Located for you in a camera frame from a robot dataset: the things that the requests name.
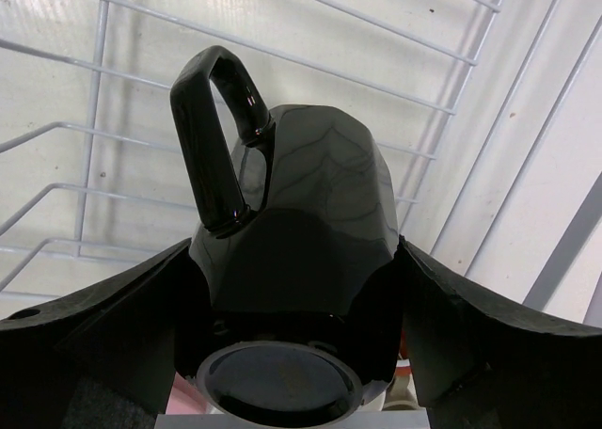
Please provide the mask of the black mug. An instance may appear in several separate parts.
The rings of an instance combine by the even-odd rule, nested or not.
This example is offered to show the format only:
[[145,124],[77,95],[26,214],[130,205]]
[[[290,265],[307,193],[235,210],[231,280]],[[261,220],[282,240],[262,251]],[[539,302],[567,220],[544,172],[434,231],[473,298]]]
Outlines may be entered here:
[[370,130],[332,106],[268,108],[221,46],[184,66],[170,106],[204,280],[177,372],[257,424],[348,417],[388,386],[401,338],[396,208]]

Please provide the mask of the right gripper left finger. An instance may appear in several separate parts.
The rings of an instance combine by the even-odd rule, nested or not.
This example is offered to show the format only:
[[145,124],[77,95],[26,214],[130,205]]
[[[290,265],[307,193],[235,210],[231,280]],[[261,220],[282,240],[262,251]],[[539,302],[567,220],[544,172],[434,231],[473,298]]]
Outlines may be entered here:
[[189,245],[3,319],[2,427],[154,427],[175,376]]

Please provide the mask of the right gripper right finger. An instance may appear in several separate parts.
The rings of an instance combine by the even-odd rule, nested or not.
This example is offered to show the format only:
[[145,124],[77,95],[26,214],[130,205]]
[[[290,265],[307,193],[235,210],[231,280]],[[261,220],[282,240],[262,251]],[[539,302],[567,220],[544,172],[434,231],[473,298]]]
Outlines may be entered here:
[[405,239],[404,336],[433,428],[598,428],[601,330],[530,309]]

